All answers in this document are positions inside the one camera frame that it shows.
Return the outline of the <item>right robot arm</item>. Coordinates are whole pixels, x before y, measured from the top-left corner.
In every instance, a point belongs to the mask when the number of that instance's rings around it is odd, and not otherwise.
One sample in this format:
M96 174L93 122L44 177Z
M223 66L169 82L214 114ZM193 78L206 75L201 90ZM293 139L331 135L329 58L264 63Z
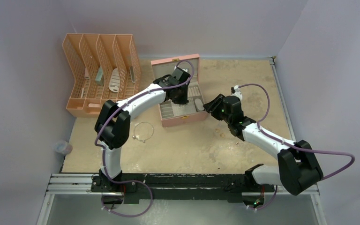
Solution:
M203 107L213 118L225 121L233 136L254 144L277 160L277 166L259 165L249 169L251 174L244 178L247 189L255 191L263 184L278 185L298 195L323 179L322 169L308 142L294 142L258 126L255 120L244 115L237 96L219 94Z

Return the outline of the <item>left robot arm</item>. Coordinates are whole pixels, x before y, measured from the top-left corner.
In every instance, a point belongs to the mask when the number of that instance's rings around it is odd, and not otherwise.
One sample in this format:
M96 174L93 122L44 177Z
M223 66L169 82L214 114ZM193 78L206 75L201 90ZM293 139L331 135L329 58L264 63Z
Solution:
M99 170L100 181L97 184L105 191L114 192L128 183L134 187L138 180L122 181L120 152L130 134L130 123L138 115L152 106L171 100L176 104L188 103L188 85L193 74L176 67L170 75L164 75L153 81L143 92L120 102L106 101L97 122L95 146L102 149L102 167Z

